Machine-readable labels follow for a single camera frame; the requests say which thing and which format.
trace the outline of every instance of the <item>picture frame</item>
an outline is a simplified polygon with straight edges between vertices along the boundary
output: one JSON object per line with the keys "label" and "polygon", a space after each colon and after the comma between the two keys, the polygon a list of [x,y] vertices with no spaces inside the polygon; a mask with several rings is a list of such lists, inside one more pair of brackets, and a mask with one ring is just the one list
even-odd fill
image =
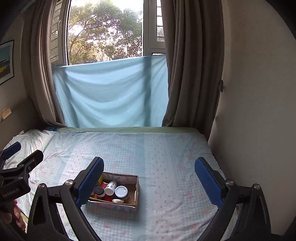
{"label": "picture frame", "polygon": [[14,40],[0,44],[0,85],[15,76],[13,47]]}

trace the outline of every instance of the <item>open box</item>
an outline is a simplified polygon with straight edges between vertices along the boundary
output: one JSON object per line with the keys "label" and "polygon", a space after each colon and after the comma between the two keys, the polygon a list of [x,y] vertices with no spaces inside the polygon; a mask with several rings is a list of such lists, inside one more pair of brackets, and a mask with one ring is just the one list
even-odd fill
{"label": "open box", "polygon": [[139,177],[135,175],[116,174],[110,172],[103,172],[102,176],[103,182],[105,183],[115,180],[117,181],[117,186],[125,186],[128,189],[129,197],[124,200],[124,203],[108,202],[92,197],[89,198],[89,202],[101,207],[136,212],[139,199]]}

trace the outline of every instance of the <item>window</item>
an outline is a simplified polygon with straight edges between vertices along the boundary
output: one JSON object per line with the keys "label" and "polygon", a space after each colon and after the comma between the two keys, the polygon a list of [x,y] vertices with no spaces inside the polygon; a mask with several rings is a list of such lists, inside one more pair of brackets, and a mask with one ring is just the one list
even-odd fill
{"label": "window", "polygon": [[52,65],[165,53],[160,0],[57,0]]}

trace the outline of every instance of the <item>metal screw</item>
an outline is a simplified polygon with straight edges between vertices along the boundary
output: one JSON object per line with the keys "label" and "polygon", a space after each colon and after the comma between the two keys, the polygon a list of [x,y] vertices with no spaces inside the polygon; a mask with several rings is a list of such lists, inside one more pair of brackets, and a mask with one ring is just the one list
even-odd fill
{"label": "metal screw", "polygon": [[254,188],[257,189],[257,190],[259,190],[261,187],[260,187],[259,184],[254,184]]}
{"label": "metal screw", "polygon": [[67,185],[67,186],[71,186],[72,184],[73,184],[73,180],[67,180],[67,181],[65,181],[65,184]]}
{"label": "metal screw", "polygon": [[232,180],[229,180],[229,179],[226,180],[225,182],[226,182],[227,186],[233,186],[233,184],[234,184],[234,182]]}
{"label": "metal screw", "polygon": [[40,183],[39,185],[38,185],[38,188],[39,189],[42,189],[42,188],[44,188],[45,187],[45,184],[44,183]]}

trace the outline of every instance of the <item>checkered bedding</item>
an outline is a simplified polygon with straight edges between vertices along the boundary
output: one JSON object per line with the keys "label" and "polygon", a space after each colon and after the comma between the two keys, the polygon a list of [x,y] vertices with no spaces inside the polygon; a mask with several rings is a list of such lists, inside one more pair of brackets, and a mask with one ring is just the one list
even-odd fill
{"label": "checkered bedding", "polygon": [[[44,160],[30,174],[31,192],[18,199],[27,216],[39,183],[55,186],[74,179],[95,156],[104,159],[105,171],[138,175],[140,183],[137,212],[106,209],[92,203],[81,207],[102,240],[196,241],[217,211],[194,172],[194,161],[202,156],[213,169],[223,173],[199,133],[43,131],[40,135],[47,142]],[[21,136],[10,144],[24,142]],[[16,166],[24,158],[16,154],[6,168]],[[62,205],[59,211],[69,237],[76,240]],[[236,218],[234,214],[223,239],[229,237]]]}

